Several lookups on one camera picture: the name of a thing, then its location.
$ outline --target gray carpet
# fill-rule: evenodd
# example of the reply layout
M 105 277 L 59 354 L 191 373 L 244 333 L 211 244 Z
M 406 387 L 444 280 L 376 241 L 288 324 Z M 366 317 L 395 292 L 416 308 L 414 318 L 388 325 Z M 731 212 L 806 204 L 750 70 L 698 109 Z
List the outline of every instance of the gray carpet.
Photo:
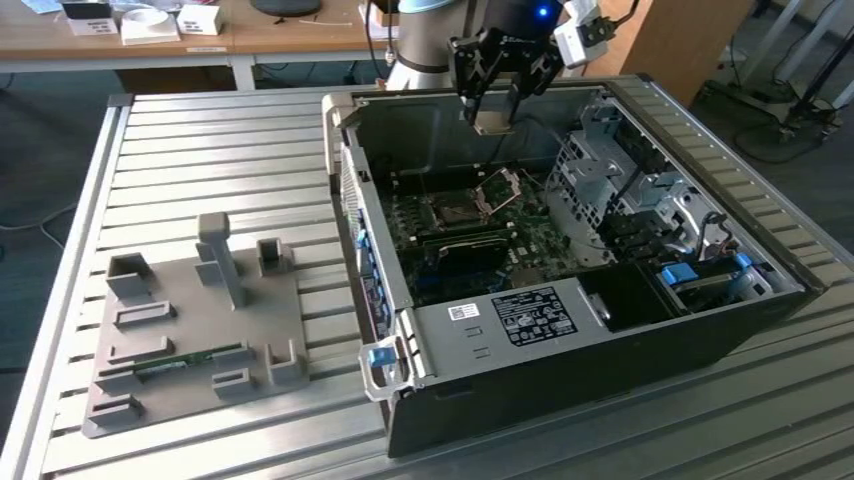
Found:
M 735 44 L 749 50 L 774 21 L 749 20 Z M 790 26 L 769 65 L 757 80 L 769 78 L 773 63 L 803 28 Z M 802 66 L 799 79 L 809 80 L 835 44 L 826 42 Z M 260 87 L 340 84 L 348 63 L 289 65 L 265 69 Z M 354 72 L 358 82 L 375 78 L 368 62 Z M 826 90 L 833 97 L 854 77 L 854 58 L 847 58 Z M 0 85 L 5 76 L 0 75 Z M 107 97 L 123 91 L 112 72 L 44 73 L 19 75 L 12 87 L 0 92 L 0 224 L 32 223 L 76 200 L 104 112 Z M 734 133 L 766 121 L 766 117 L 722 96 L 711 96 L 692 109 L 700 120 L 727 142 Z M 794 200 L 849 250 L 854 250 L 854 151 L 851 127 L 845 126 L 826 144 L 786 165 L 755 163 L 759 172 Z M 779 153 L 771 134 L 757 132 L 745 138 L 755 153 Z M 809 142 L 789 145 L 791 151 Z M 72 214 L 51 222 L 48 229 L 65 239 Z M 0 232 L 0 368 L 24 366 L 39 330 L 60 251 L 37 230 Z M 0 440 L 17 397 L 20 375 L 0 375 Z

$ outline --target barcode sticker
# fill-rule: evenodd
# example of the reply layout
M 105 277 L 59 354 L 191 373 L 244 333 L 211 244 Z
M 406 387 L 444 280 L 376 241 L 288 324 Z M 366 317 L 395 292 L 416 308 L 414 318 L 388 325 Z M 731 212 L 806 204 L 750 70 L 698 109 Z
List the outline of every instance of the barcode sticker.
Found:
M 476 317 L 480 315 L 480 311 L 478 310 L 478 304 L 467 303 L 466 305 L 458 305 L 455 307 L 451 307 L 448 308 L 448 315 L 451 316 L 451 320 L 454 321 Z
M 225 47 L 189 47 L 187 49 L 187 53 L 215 53 L 227 51 L 228 49 Z

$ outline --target green circuit board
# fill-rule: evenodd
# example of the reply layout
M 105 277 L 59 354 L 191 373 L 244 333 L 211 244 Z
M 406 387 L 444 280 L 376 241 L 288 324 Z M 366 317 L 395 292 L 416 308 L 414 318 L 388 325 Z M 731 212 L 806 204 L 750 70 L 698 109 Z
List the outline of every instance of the green circuit board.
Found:
M 544 179 L 496 173 L 472 188 L 384 200 L 416 305 L 535 285 L 580 268 L 542 200 Z

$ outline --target blue latch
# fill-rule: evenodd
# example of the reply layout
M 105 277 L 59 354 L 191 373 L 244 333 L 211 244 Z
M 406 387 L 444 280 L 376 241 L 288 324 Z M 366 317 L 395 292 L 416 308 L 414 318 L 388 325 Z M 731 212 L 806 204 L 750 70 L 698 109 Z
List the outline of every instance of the blue latch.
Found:
M 687 263 L 675 263 L 664 267 L 662 277 L 664 277 L 667 285 L 675 285 L 676 283 L 696 280 L 699 275 L 696 275 L 696 272 Z
M 394 347 L 378 347 L 368 351 L 368 365 L 371 368 L 394 365 L 398 361 Z
M 368 239 L 368 231 L 363 228 L 356 235 L 356 245 L 359 248 L 367 248 L 371 246 L 371 240 Z
M 738 263 L 738 266 L 742 267 L 742 270 L 745 268 L 747 268 L 750 265 L 753 265 L 753 260 L 751 258 L 747 256 L 746 253 L 737 253 L 735 254 L 735 263 Z

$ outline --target aluminum slotted table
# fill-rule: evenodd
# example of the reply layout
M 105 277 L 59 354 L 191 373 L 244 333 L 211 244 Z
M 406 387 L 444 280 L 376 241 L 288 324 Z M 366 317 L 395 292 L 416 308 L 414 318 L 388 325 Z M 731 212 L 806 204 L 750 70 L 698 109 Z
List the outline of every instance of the aluminum slotted table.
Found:
M 658 87 L 620 85 L 831 287 L 712 367 L 391 460 L 360 346 L 323 157 L 320 99 L 354 87 L 111 100 L 0 478 L 807 478 L 854 476 L 854 264 Z M 195 216 L 232 248 L 295 247 L 311 384 L 91 440 L 80 433 L 111 255 L 195 254 Z

